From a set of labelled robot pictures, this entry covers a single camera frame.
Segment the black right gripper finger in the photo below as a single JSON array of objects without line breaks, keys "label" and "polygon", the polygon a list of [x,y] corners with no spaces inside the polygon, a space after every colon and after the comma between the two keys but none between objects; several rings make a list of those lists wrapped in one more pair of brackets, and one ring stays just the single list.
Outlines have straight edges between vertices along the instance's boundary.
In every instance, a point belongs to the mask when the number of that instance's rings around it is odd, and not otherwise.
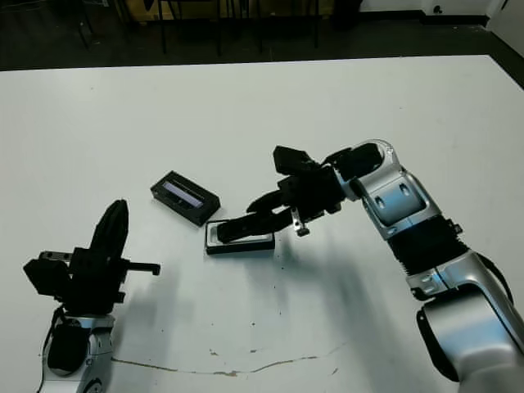
[{"label": "black right gripper finger", "polygon": [[250,214],[238,220],[238,228],[234,232],[233,240],[275,233],[291,224],[290,209],[284,209],[278,213],[268,211]]},{"label": "black right gripper finger", "polygon": [[283,193],[281,190],[268,192],[263,196],[255,199],[246,209],[248,214],[255,213],[273,213],[275,210],[285,206]]}]

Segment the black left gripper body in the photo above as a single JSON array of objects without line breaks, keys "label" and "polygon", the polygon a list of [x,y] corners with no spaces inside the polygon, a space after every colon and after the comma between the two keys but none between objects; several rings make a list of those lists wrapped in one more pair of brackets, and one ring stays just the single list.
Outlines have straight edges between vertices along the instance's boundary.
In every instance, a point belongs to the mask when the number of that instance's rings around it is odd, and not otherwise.
[{"label": "black left gripper body", "polygon": [[124,301],[120,290],[129,271],[160,274],[160,266],[136,263],[123,257],[112,259],[76,247],[71,253],[44,251],[38,257],[43,288],[38,292],[60,301],[72,314],[110,314]]}]

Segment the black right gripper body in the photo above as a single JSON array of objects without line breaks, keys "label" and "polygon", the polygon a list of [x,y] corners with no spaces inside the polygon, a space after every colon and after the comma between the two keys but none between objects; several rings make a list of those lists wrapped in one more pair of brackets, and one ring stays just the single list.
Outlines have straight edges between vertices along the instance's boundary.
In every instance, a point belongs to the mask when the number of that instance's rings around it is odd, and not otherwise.
[{"label": "black right gripper body", "polygon": [[309,234],[308,222],[325,213],[335,214],[344,201],[344,191],[331,166],[287,176],[278,182],[278,188],[282,204],[290,208],[292,226],[299,237]]}]

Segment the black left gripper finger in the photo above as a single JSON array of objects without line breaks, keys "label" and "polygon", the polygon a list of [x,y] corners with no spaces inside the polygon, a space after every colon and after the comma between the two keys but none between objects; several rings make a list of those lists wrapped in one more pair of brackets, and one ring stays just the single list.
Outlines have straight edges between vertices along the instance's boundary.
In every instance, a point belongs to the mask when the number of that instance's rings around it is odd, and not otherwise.
[{"label": "black left gripper finger", "polygon": [[95,255],[119,259],[124,250],[124,201],[110,204],[95,227],[88,248]]},{"label": "black left gripper finger", "polygon": [[129,208],[126,200],[114,203],[110,217],[110,254],[120,258],[129,232]]}]

